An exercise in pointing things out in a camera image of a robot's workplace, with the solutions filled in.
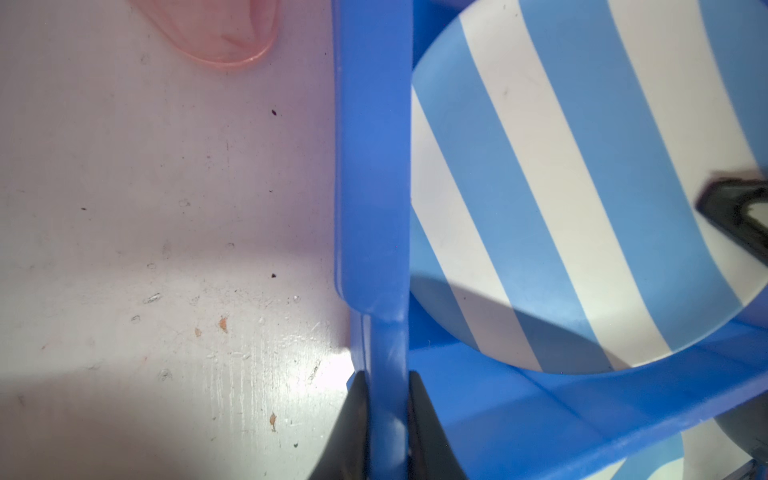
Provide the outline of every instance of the blue plastic bin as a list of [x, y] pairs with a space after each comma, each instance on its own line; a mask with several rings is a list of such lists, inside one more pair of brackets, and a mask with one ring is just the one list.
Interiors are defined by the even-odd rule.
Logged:
[[697, 345], [599, 376], [496, 362], [409, 297], [412, 66], [458, 14], [415, 2], [334, 2], [336, 287], [369, 384], [370, 478], [406, 478], [410, 369], [474, 479], [582, 478], [767, 390], [766, 292]]

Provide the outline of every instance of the plate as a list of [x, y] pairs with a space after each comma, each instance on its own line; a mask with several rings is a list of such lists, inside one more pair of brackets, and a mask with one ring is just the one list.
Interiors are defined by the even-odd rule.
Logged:
[[413, 74], [411, 290], [544, 372], [662, 359], [768, 269], [693, 209], [768, 172], [760, 0], [478, 0]]

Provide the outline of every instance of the striped plate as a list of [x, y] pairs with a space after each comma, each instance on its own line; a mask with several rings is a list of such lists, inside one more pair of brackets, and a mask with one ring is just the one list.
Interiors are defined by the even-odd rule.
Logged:
[[692, 208], [768, 173], [760, 0], [478, 0], [413, 74], [412, 292], [544, 372], [711, 333], [768, 269]]

